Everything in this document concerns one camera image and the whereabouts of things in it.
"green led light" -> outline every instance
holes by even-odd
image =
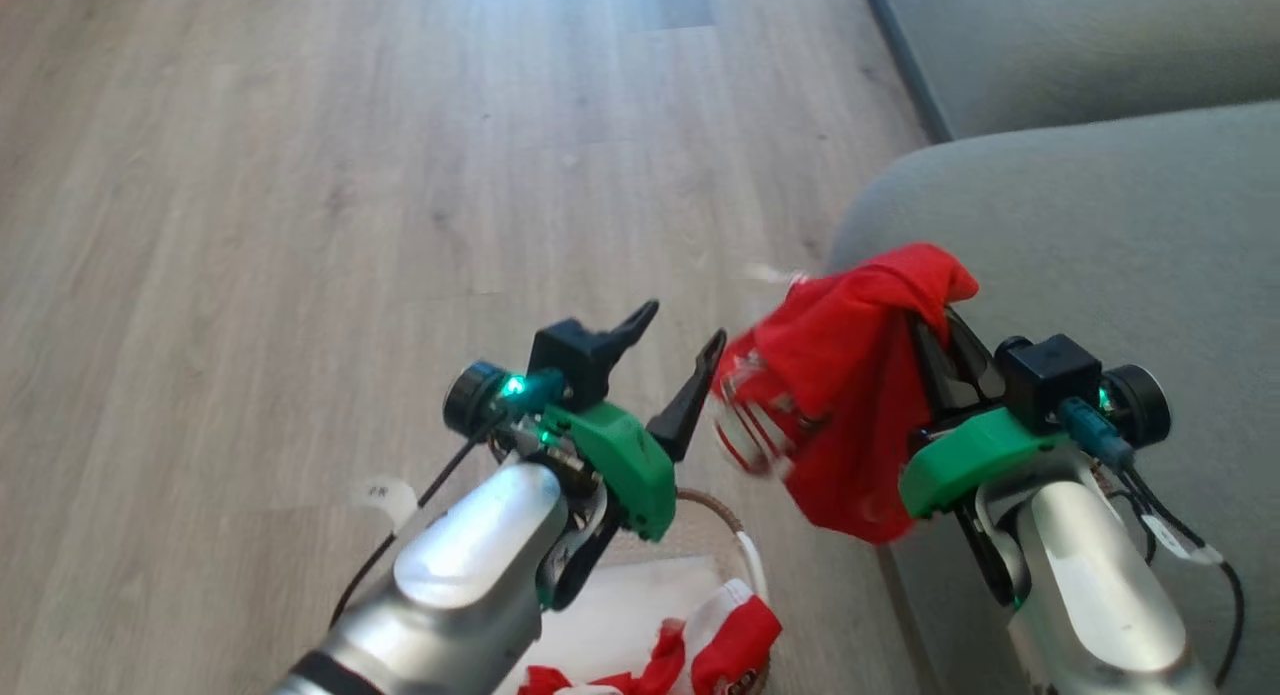
[[[503,398],[509,398],[509,395],[517,395],[525,392],[525,379],[518,375],[512,375],[511,379],[503,381],[502,395]]]

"red fabric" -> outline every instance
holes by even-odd
[[[712,643],[690,664],[695,695],[718,695],[723,686],[759,676],[769,648],[782,634],[782,623],[759,598],[733,608]]]
[[[750,435],[762,417],[786,438],[759,452],[717,431],[749,472],[786,457],[787,490],[810,522],[869,543],[904,535],[911,520],[897,493],[906,440],[928,422],[906,314],[945,343],[946,303],[978,282],[933,244],[909,244],[840,275],[797,282],[786,301],[722,358],[716,395]]]
[[[666,695],[671,686],[680,677],[680,671],[685,667],[685,622],[678,619],[663,621],[658,632],[658,644],[649,654],[649,664],[644,673],[632,683],[631,690],[622,690],[626,695]]]
[[[622,673],[591,681],[616,687],[623,695],[723,695],[727,686],[755,680],[769,657],[769,648],[782,632],[782,625],[764,600],[751,594],[741,581],[722,586],[690,619],[667,619],[658,644],[639,676]],[[700,648],[686,658],[691,646]],[[520,695],[554,695],[572,687],[557,669],[529,668]]]

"basket handle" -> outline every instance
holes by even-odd
[[[717,516],[724,521],[724,525],[728,525],[730,530],[733,531],[733,535],[737,539],[742,559],[746,561],[746,570],[751,577],[751,590],[755,591],[760,600],[764,600],[764,603],[768,604],[769,589],[764,580],[764,563],[760,561],[760,552],[755,548],[755,543],[751,541],[751,538],[746,534],[745,527],[742,527],[742,521],[740,521],[740,518],[737,518],[737,516],[728,509],[727,504],[700,490],[690,490],[686,486],[677,486],[676,499],[698,503],[713,513],[717,513]]]

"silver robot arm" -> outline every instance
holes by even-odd
[[[1083,454],[1055,453],[1037,470],[997,543],[1019,593],[1009,634],[1032,691],[1216,694]]]
[[[498,470],[406,545],[273,691],[489,695],[541,635],[536,573],[567,518],[553,472]]]

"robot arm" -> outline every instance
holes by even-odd
[[[914,436],[902,500],[955,515],[1034,692],[1217,692],[1174,603],[1134,549],[1096,470],[1133,467],[1169,435],[1156,380],[1107,372],[1065,335],[982,347],[955,312],[943,348],[913,324],[933,425]]]
[[[648,427],[604,401],[608,376],[658,311],[611,332],[575,320],[534,339],[527,375],[476,362],[444,403],[451,430],[508,453],[417,535],[370,594],[276,686],[278,695],[488,695],[580,594],[620,529],[658,541],[726,337]]]

